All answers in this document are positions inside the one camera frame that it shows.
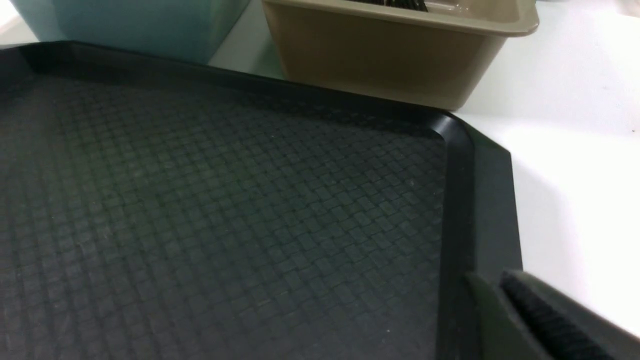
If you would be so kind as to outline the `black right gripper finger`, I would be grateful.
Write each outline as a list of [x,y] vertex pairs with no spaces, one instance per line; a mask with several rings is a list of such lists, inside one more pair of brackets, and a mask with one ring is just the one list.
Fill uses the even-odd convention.
[[637,360],[639,339],[524,271],[466,277],[482,360]]

